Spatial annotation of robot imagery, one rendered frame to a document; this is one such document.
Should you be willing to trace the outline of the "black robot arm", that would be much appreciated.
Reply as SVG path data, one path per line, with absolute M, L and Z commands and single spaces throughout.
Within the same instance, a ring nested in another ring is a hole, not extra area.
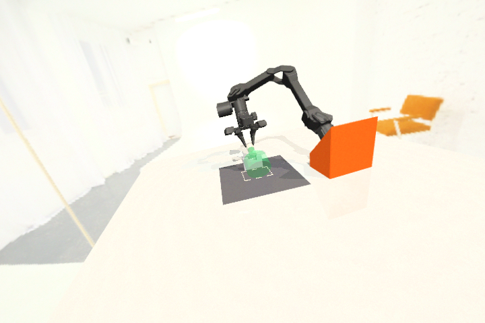
M 281 71 L 283 72 L 282 79 L 275 76 L 276 73 Z M 333 116 L 322 112 L 318 107 L 312 105 L 302 86 L 298 82 L 296 68 L 292 65 L 280 65 L 275 68 L 270 67 L 267 71 L 256 76 L 252 80 L 232 86 L 227 95 L 228 101 L 218 102 L 216 105 L 219 118 L 232 115 L 232 108 L 234 108 L 235 113 L 242 110 L 248 110 L 246 104 L 246 101 L 249 101 L 248 95 L 268 82 L 285 85 L 286 88 L 291 90 L 302 108 L 303 114 L 301 120 L 303 121 L 304 126 L 317 134 L 320 140 L 331 127 L 334 127 L 334 125 L 331 124 Z M 241 115 L 241 113 L 238 114 L 239 126 L 243 125 L 245 127 L 254 124 L 254 120 L 257 120 L 256 112 L 249 114 L 247 111 L 244 115 Z

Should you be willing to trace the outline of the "green glass bottle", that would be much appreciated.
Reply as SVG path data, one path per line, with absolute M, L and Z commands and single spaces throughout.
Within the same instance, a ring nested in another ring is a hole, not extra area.
M 243 160 L 247 174 L 252 178 L 260 178 L 266 175 L 271 170 L 271 164 L 265 152 L 255 150 L 251 143 L 247 144 L 247 151 L 249 153 Z

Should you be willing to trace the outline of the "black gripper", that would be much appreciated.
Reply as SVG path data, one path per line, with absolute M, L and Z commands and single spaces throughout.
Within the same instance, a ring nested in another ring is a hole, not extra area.
M 241 115 L 244 115 L 245 112 L 247 112 L 248 110 L 242 110 L 240 112 L 237 112 L 235 115 L 236 115 L 236 119 L 237 119 L 237 122 L 238 122 L 238 114 L 241 113 Z M 246 130 L 246 129 L 251 129 L 250 130 L 250 136 L 251 136 L 251 142 L 254 146 L 254 143 L 255 143 L 255 133 L 258 129 L 260 128 L 263 128 L 267 126 L 267 122 L 266 120 L 258 120 L 255 124 L 250 124 L 250 125 L 247 125 L 247 126 L 243 126 L 243 125 L 238 125 L 238 127 L 234 128 L 234 127 L 226 127 L 225 130 L 224 130 L 224 134 L 225 136 L 226 135 L 231 135 L 232 133 L 234 133 L 234 136 L 236 135 L 243 143 L 243 145 L 245 147 L 247 147 L 246 143 L 245 143 L 245 139 L 243 137 L 243 130 Z

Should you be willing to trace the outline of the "grey flat mat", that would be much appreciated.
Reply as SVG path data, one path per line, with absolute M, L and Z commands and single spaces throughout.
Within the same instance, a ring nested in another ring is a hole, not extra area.
M 252 178 L 243 163 L 219 168 L 222 204 L 227 205 L 265 196 L 311 183 L 281 155 L 268 157 L 271 170 L 260 178 Z

